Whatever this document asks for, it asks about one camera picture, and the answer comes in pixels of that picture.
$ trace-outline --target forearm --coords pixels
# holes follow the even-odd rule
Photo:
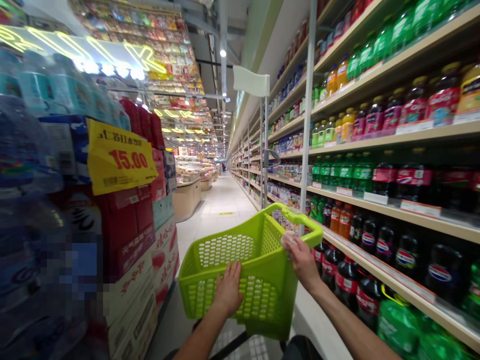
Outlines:
[[[212,306],[173,360],[207,360],[228,316]]]
[[[401,360],[320,279],[312,289],[307,290],[328,316],[355,360]]]

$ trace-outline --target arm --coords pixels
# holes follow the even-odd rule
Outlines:
[[[227,319],[235,314],[244,295],[239,293],[242,265],[235,261],[216,279],[216,291],[210,309],[188,337],[173,360],[207,360]]]
[[[292,254],[293,270],[303,287],[328,316],[355,360],[401,360],[372,330],[356,317],[320,279],[308,245],[300,238],[285,243]]]

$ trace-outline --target shopper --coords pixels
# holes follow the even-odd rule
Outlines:
[[[341,339],[355,360],[401,360],[375,333],[358,319],[319,277],[310,249],[300,238],[296,243],[286,242],[291,251],[293,270],[303,287],[320,305],[335,326]],[[242,265],[235,261],[225,269],[223,279],[217,277],[213,303],[180,350],[166,359],[207,360],[227,319],[235,314],[244,298],[239,293]],[[312,342],[305,336],[295,336],[289,342],[282,360],[321,360]]]

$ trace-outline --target shelf price label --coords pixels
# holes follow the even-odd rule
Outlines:
[[[150,184],[158,177],[152,145],[137,134],[89,119],[88,139],[94,195]]]

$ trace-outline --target shopping cart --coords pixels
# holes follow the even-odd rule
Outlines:
[[[278,202],[232,229],[196,240],[188,248],[178,276],[188,318],[205,315],[214,299],[218,274],[223,274],[228,262],[238,260],[244,296],[233,318],[245,325],[248,337],[288,340],[298,279],[281,244],[285,229],[270,216],[277,209],[290,222],[311,229],[302,237],[309,247],[322,241],[319,225]]]

